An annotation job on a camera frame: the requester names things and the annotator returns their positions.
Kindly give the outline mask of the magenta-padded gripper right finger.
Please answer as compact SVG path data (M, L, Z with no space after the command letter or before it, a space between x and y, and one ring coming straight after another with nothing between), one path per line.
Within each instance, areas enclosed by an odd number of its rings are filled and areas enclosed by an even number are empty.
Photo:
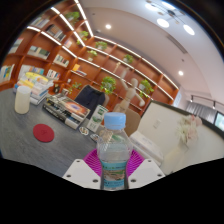
M145 159L133 150L127 163L128 188L135 189L146 186L164 177L164 173L151 159Z

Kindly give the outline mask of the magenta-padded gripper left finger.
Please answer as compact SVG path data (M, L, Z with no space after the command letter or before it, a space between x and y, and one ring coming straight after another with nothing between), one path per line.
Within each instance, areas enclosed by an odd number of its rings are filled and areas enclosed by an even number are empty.
M83 159L75 159L63 178L84 188L99 189L101 186L101 163L97 156L97 150L92 150Z

